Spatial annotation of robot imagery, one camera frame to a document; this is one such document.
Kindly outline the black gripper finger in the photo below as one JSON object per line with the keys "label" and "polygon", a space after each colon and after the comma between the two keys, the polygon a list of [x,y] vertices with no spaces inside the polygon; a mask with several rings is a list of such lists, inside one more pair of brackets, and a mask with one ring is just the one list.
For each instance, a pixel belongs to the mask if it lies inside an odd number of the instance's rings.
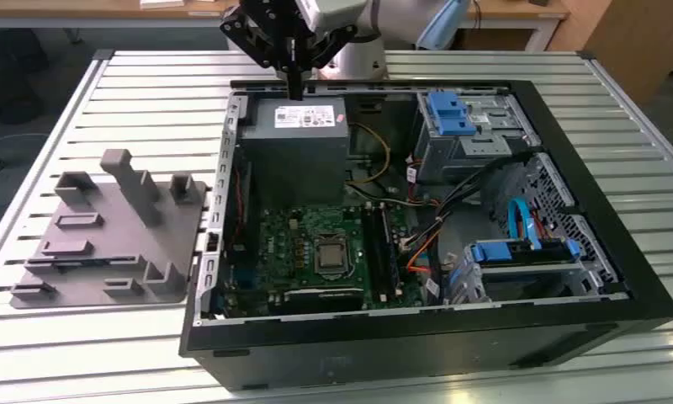
{"label": "black gripper finger", "polygon": [[292,39],[273,43],[244,13],[240,4],[222,16],[219,30],[261,67],[274,70],[286,83],[286,95],[292,99]]}
{"label": "black gripper finger", "polygon": [[292,100],[302,100],[306,81],[304,74],[309,74],[314,68],[325,67],[354,36],[353,24],[333,29],[320,40],[308,28],[296,30],[292,53]]}

